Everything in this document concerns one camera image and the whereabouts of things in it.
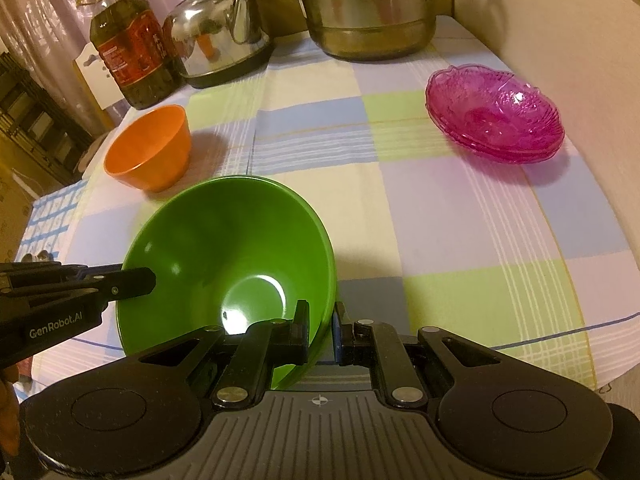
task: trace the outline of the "logo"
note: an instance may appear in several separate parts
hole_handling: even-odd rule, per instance
[[[76,312],[76,314],[69,314],[65,319],[59,319],[57,321],[49,321],[46,326],[40,328],[32,328],[29,330],[29,337],[31,339],[36,339],[37,337],[43,336],[46,333],[53,332],[54,330],[58,330],[63,326],[67,326],[75,323],[76,321],[82,321],[82,311]]]
[[[323,395],[318,394],[316,397],[311,399],[311,402],[314,403],[316,406],[320,407],[320,406],[324,406],[326,403],[328,403],[329,399],[327,399]]]

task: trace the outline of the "stainless steel pot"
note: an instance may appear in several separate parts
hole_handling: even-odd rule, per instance
[[[426,46],[435,32],[430,0],[300,1],[311,38],[335,57],[401,57]]]

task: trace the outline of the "screw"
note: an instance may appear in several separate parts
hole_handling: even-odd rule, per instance
[[[226,388],[220,388],[217,396],[222,402],[233,403],[245,400],[249,394],[244,388],[239,388],[238,386],[227,386]]]
[[[408,404],[409,402],[418,402],[422,398],[422,392],[418,388],[412,386],[401,386],[391,392],[391,395],[398,402]]]

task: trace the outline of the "green bowl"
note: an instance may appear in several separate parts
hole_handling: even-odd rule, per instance
[[[335,301],[334,252],[318,215],[282,184],[224,176],[183,191],[133,241],[124,269],[133,267],[149,267],[157,284],[116,306],[127,355],[207,325],[233,334],[292,319],[297,300],[307,300],[309,362],[318,357]],[[272,387],[304,370],[276,368]]]

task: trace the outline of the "table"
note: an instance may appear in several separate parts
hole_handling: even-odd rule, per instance
[[[322,219],[352,319],[401,333],[438,325],[590,388],[606,384],[640,362],[640,272],[628,243],[570,140],[528,166],[446,140],[424,88],[435,70],[468,62],[508,70],[446,16],[427,49],[397,61],[351,64],[305,34],[283,38],[266,70],[167,99],[186,108],[193,136],[176,186],[150,198],[106,176],[112,136],[86,180],[36,203],[18,259],[46,248],[66,263],[120,262],[176,192],[220,174],[260,174]],[[34,385],[20,394],[122,357],[113,306],[103,319],[37,355]],[[364,368],[335,365],[328,339],[295,386],[368,387]]]

